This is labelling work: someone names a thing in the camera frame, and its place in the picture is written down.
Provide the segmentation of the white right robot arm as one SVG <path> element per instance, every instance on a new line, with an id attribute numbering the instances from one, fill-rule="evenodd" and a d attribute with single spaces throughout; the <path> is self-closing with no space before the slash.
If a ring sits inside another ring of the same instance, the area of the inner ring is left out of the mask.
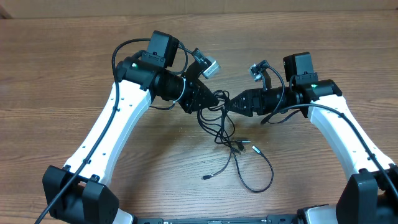
<path id="1" fill-rule="evenodd" d="M 319 80 L 309 52 L 284 57 L 287 85 L 271 87 L 270 65 L 263 60 L 249 73 L 262 88 L 245 90 L 229 100 L 229 111 L 262 124 L 277 113 L 298 109 L 323 134 L 347 179 L 335 205 L 301 208 L 295 215 L 269 215 L 267 223 L 397 223 L 397 164 L 364 132 L 333 80 Z"/>

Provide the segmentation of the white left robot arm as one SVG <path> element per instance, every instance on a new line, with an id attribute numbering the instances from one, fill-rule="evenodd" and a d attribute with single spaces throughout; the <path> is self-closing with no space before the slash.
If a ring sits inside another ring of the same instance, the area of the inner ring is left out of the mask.
<path id="1" fill-rule="evenodd" d="M 118 158 L 141 116 L 160 97 L 179 104 L 186 113 L 218 104 L 203 84 L 219 70 L 218 62 L 200 50 L 179 72 L 171 71 L 177 50 L 184 44 L 172 35 L 154 31 L 148 47 L 122 61 L 112 60 L 111 93 L 91 131 L 65 162 L 50 166 L 42 179 L 47 207 L 43 215 L 67 223 L 136 223 L 120 208 L 109 186 Z"/>

